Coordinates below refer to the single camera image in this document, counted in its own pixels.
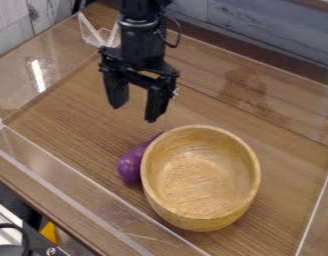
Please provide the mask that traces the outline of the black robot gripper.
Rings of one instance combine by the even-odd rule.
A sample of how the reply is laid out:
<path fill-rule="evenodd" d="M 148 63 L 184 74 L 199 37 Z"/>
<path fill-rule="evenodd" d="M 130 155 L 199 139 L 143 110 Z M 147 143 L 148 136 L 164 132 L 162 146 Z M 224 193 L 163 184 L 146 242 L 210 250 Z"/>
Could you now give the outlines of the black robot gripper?
<path fill-rule="evenodd" d="M 154 123 L 166 113 L 175 96 L 178 70 L 166 60 L 166 47 L 176 48 L 167 41 L 167 21 L 120 19 L 121 45 L 101 47 L 100 71 L 108 102 L 119 109 L 130 99 L 130 83 L 148 90 L 146 120 Z"/>

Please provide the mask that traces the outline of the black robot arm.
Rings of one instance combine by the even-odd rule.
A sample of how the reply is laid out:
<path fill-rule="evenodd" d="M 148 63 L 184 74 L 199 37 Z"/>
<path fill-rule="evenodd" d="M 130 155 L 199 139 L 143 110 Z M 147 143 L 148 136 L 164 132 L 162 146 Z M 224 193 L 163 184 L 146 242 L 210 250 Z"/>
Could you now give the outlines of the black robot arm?
<path fill-rule="evenodd" d="M 119 109 L 130 100 L 130 85 L 148 91 L 144 119 L 152 123 L 166 113 L 175 96 L 179 72 L 166 60 L 166 7 L 174 0 L 121 0 L 117 25 L 121 46 L 100 48 L 100 72 L 108 102 Z"/>

